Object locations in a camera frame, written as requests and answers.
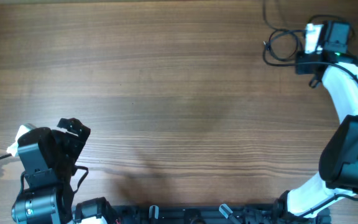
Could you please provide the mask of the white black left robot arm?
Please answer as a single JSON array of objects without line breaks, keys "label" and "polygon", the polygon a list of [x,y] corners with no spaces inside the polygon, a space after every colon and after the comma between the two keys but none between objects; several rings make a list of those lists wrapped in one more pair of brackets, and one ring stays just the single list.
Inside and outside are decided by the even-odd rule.
[{"label": "white black left robot arm", "polygon": [[62,118],[57,127],[23,124],[8,148],[24,166],[12,219],[15,223],[120,223],[104,197],[73,205],[78,189],[70,182],[78,170],[89,172],[76,161],[91,130],[75,118]]}]

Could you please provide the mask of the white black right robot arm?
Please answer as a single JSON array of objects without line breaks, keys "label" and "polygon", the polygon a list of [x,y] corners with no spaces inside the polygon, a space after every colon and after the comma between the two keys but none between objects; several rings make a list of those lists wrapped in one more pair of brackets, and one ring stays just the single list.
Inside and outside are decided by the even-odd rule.
[{"label": "white black right robot arm", "polygon": [[299,75],[312,74],[311,88],[322,84],[331,96],[339,127],[319,159],[318,173],[287,190],[267,207],[253,208],[268,223],[329,223],[329,206],[346,198],[358,202],[358,58],[348,51],[350,23],[327,16],[301,30],[305,42],[292,64]]}]

